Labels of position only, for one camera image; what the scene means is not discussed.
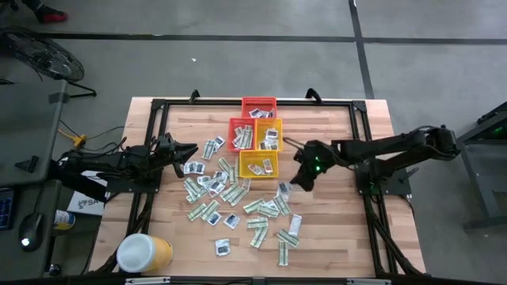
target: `yellow cup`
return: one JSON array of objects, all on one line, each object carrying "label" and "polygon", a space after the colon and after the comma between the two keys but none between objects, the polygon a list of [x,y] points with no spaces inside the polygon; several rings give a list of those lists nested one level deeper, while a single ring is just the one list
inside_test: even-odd
[{"label": "yellow cup", "polygon": [[121,269],[130,273],[163,269],[173,259],[173,246],[159,237],[132,234],[118,247],[116,260]]}]

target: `wooden tabletop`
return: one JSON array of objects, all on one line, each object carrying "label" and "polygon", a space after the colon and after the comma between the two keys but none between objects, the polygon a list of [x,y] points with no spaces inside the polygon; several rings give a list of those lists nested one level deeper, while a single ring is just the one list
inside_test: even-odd
[{"label": "wooden tabletop", "polygon": [[[143,144],[152,97],[132,98],[124,136],[126,145]],[[373,139],[393,135],[391,118],[385,100],[366,100],[368,118]],[[227,139],[228,122],[240,117],[240,106],[172,106],[169,110],[167,131],[180,143],[197,143],[199,150],[190,161],[206,162],[200,157],[207,139],[217,135]],[[330,143],[331,139],[351,139],[349,113],[339,107],[278,107],[277,116],[283,120],[284,136],[301,142],[319,139]],[[190,222],[187,214],[195,206],[186,200],[183,180],[178,179],[172,167],[162,176],[160,192],[156,195],[151,214],[149,234],[164,238],[174,247],[170,266],[149,275],[164,276],[304,276],[304,277],[367,277],[374,276],[372,254],[361,197],[356,193],[354,174],[339,166],[322,174],[315,181],[313,192],[295,187],[288,202],[292,213],[301,215],[303,223],[299,231],[297,249],[289,249],[287,267],[278,264],[276,233],[288,230],[290,218],[280,216],[269,220],[267,239],[260,249],[250,245],[254,230],[246,228],[246,220],[257,217],[245,215],[243,206],[276,195],[278,181],[289,181],[299,164],[292,160],[295,149],[289,145],[279,153],[280,176],[278,179],[252,180],[249,194],[235,207],[219,197],[219,213],[227,216],[235,213],[241,217],[236,229],[231,230],[222,221],[216,226],[197,219]],[[226,158],[234,163],[236,153],[223,146],[206,162],[206,175],[220,170],[217,161]],[[200,202],[211,202],[209,196]],[[94,270],[105,262],[120,244],[127,228],[132,194],[120,194],[106,204],[97,242],[90,263]],[[386,197],[386,208],[391,234],[399,248],[413,265],[424,271],[421,249],[414,218],[406,201],[396,196]],[[231,253],[215,255],[215,240],[230,238]],[[387,268],[385,249],[380,240],[384,268]]]}]

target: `plastic basket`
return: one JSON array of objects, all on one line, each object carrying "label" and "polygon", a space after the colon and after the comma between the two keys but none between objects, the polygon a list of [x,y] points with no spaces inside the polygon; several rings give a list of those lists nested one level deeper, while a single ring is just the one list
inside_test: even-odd
[{"label": "plastic basket", "polygon": [[266,137],[266,131],[274,128],[278,131],[278,150],[284,150],[284,132],[282,119],[255,119],[255,150],[262,150],[260,144]]},{"label": "plastic basket", "polygon": [[[248,165],[264,168],[263,160],[270,159],[273,172],[269,175],[255,175]],[[239,176],[243,178],[276,178],[278,177],[278,151],[276,150],[242,150],[239,153]]]},{"label": "plastic basket", "polygon": [[246,125],[250,125],[253,128],[252,134],[252,147],[245,150],[254,150],[255,149],[255,119],[247,119],[247,118],[231,118],[229,120],[229,136],[227,138],[227,149],[232,152],[239,152],[239,149],[234,148],[234,144],[232,141],[236,139],[236,133],[234,132],[236,127],[245,128]]},{"label": "plastic basket", "polygon": [[276,118],[275,97],[244,97],[241,101],[241,117],[250,118],[250,111],[253,111],[256,108],[266,112],[270,112],[274,109],[274,118]]}]

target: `red basket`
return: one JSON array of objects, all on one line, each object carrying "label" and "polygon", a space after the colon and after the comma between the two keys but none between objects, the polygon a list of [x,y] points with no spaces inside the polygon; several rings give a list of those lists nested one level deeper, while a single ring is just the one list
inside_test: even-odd
[{"label": "red basket", "polygon": [[250,118],[250,111],[256,108],[266,112],[275,109],[275,116],[273,118],[276,118],[275,97],[244,97],[241,102],[241,117]]},{"label": "red basket", "polygon": [[227,138],[227,149],[232,152],[239,152],[239,149],[234,148],[234,144],[232,141],[236,138],[236,133],[234,132],[236,127],[245,127],[246,125],[252,126],[253,134],[252,134],[252,147],[244,150],[255,150],[255,119],[243,119],[243,118],[231,118],[229,120],[229,137]]}]

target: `gray floor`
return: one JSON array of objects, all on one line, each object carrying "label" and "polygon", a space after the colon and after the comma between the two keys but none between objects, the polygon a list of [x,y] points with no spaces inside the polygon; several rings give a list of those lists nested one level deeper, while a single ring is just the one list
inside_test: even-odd
[{"label": "gray floor", "polygon": [[[365,36],[506,37],[502,0],[356,0]],[[31,29],[216,35],[352,36],[346,0],[47,1],[71,14],[40,26],[22,7],[9,20]],[[99,97],[72,101],[63,119],[86,134],[121,125],[134,96],[271,95],[364,98],[355,44],[58,40],[86,68],[82,84]],[[505,46],[367,44],[375,98],[387,99],[396,132],[447,124],[457,135],[507,96]],[[1,58],[0,78],[39,80],[28,67]],[[120,133],[94,142],[119,140]],[[70,147],[59,138],[55,154]],[[417,231],[428,273],[507,283],[507,229],[465,233],[481,217],[461,158],[427,161],[411,178]],[[59,243],[64,271],[82,270],[98,221],[82,218],[84,234]]]}]

